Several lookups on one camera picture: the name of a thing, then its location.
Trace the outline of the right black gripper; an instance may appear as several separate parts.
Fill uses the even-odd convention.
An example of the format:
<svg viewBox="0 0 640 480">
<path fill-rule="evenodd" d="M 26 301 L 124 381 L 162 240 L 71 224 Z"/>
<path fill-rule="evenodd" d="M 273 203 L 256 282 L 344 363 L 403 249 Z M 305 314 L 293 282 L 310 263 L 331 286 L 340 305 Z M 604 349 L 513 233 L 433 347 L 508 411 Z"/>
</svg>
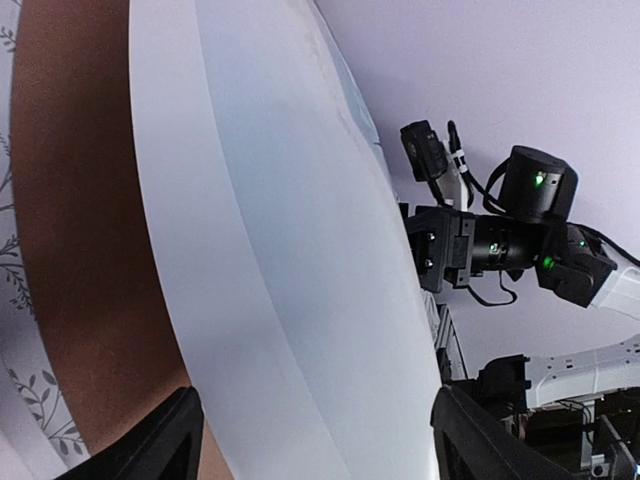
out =
<svg viewBox="0 0 640 480">
<path fill-rule="evenodd" d="M 440 293 L 443 283 L 469 285 L 475 216 L 452 208 L 424 207 L 405 220 L 414 265 L 422 289 Z"/>
</svg>

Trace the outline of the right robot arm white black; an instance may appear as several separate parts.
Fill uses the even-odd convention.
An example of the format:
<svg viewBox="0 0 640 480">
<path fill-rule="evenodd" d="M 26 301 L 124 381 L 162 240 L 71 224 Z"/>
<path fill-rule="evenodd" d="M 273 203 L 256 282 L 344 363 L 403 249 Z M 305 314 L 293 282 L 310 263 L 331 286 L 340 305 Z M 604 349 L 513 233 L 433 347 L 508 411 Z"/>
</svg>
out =
<svg viewBox="0 0 640 480">
<path fill-rule="evenodd" d="M 469 290 L 486 272 L 517 279 L 533 270 L 538 285 L 562 300 L 638 317 L 639 262 L 602 233 L 568 221 L 577 176 L 566 162 L 516 146 L 493 180 L 500 193 L 482 215 L 459 198 L 420 207 L 406 220 L 424 290 Z M 596 397 L 638 384 L 639 341 L 631 338 L 571 355 L 497 359 L 459 387 L 502 421 L 563 405 L 593 422 Z"/>
</svg>

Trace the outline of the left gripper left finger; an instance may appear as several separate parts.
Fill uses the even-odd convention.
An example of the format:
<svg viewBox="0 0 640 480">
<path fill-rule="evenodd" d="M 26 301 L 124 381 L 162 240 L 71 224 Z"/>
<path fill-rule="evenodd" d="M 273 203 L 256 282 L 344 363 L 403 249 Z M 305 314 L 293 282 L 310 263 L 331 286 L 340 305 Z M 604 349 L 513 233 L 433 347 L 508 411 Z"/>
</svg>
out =
<svg viewBox="0 0 640 480">
<path fill-rule="evenodd" d="M 60 477 L 196 480 L 203 428 L 204 414 L 197 390 L 178 388 L 119 440 Z"/>
</svg>

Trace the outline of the landscape photo print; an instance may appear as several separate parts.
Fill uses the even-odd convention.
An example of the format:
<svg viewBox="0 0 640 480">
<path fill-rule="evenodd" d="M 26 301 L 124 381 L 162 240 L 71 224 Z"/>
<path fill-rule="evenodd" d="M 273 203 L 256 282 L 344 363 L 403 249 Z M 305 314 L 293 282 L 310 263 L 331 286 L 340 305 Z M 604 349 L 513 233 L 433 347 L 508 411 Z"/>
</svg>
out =
<svg viewBox="0 0 640 480">
<path fill-rule="evenodd" d="M 237 479 L 435 479 L 441 381 L 378 134 L 312 1 L 134 1 L 151 246 Z"/>
</svg>

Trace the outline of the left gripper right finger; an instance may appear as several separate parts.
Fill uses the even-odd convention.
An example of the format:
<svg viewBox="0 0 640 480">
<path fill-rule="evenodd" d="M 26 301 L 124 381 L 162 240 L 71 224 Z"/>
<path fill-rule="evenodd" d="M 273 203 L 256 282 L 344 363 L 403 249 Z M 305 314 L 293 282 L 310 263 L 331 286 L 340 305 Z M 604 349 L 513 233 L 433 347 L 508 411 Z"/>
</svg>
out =
<svg viewBox="0 0 640 480">
<path fill-rule="evenodd" d="M 512 436 L 488 412 L 456 387 L 435 398 L 434 430 L 442 479 L 571 479 L 566 469 Z"/>
</svg>

